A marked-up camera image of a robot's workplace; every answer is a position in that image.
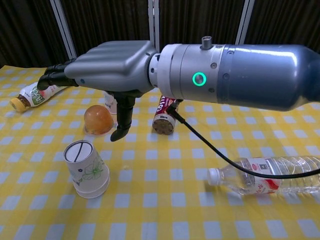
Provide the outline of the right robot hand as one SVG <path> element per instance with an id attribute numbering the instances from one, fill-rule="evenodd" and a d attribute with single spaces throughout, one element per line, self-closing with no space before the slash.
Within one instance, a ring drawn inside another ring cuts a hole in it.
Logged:
<path id="1" fill-rule="evenodd" d="M 117 102 L 117 128 L 110 140 L 115 142 L 130 130 L 135 100 L 154 89 L 149 66 L 156 54 L 149 40 L 107 41 L 75 59 L 48 67 L 37 89 L 85 87 L 112 95 Z"/>

